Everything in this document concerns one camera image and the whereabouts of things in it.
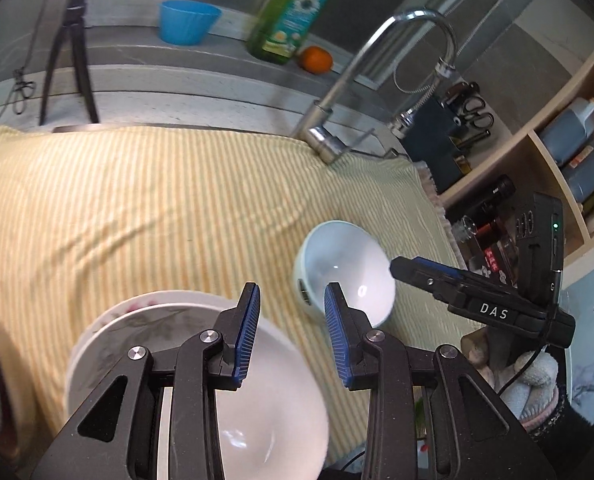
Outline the right gloved hand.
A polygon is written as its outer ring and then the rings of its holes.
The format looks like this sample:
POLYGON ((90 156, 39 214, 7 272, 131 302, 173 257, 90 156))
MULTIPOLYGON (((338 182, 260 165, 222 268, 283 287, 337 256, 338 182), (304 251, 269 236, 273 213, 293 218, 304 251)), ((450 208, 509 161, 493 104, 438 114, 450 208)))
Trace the right gloved hand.
POLYGON ((546 351, 528 351, 513 364, 494 370, 490 364, 493 350, 501 340, 488 327, 461 339, 461 350, 489 386, 528 432, 539 429, 555 414, 562 400, 556 382, 559 366, 546 351))

